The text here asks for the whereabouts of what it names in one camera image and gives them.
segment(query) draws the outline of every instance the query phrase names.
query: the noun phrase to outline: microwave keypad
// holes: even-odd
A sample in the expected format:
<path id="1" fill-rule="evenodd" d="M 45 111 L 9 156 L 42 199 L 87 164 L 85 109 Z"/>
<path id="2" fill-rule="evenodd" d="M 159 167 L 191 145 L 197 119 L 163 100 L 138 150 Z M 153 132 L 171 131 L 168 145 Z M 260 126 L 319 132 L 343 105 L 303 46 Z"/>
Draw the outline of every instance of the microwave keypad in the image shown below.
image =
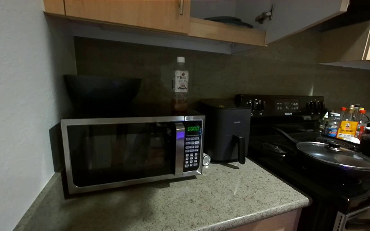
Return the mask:
<path id="1" fill-rule="evenodd" d="M 185 160 L 184 169 L 197 169 L 199 167 L 199 135 L 188 135 L 185 138 Z"/>

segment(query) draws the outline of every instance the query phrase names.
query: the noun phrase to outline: black air fryer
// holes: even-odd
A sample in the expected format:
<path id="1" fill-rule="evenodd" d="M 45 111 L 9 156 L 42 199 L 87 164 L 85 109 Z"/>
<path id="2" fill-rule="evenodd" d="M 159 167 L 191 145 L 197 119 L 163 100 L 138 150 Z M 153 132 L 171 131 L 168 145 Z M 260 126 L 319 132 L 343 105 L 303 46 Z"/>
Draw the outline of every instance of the black air fryer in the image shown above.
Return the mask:
<path id="1" fill-rule="evenodd" d="M 239 108 L 227 100 L 204 100 L 199 104 L 206 115 L 204 152 L 212 161 L 245 163 L 249 142 L 251 108 Z"/>

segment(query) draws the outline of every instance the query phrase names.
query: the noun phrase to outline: range hood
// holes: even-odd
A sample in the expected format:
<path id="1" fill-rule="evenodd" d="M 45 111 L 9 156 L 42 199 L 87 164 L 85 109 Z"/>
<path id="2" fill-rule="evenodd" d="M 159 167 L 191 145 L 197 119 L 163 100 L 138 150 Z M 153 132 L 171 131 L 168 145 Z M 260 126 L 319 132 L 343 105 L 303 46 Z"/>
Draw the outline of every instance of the range hood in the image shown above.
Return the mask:
<path id="1" fill-rule="evenodd" d="M 319 24 L 316 28 L 329 31 L 365 20 L 370 20 L 370 0 L 351 0 L 346 13 Z"/>

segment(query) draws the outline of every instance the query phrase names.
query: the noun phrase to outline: microwave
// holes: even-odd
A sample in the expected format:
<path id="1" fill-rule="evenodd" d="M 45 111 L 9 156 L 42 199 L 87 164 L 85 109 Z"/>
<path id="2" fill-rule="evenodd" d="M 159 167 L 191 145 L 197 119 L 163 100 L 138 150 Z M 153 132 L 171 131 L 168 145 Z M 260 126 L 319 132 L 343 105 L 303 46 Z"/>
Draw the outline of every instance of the microwave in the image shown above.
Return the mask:
<path id="1" fill-rule="evenodd" d="M 60 120 L 67 195 L 202 173 L 204 115 Z"/>

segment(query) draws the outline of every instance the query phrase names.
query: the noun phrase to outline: air fryer handle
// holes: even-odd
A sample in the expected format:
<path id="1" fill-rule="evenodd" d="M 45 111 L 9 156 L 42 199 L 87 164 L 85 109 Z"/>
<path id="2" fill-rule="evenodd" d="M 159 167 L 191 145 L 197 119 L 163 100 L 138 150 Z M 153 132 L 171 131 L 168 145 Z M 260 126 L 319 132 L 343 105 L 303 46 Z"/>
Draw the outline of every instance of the air fryer handle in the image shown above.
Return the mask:
<path id="1" fill-rule="evenodd" d="M 245 151 L 245 138 L 242 136 L 233 136 L 234 140 L 236 140 L 238 145 L 238 161 L 244 164 L 247 159 L 247 151 Z"/>

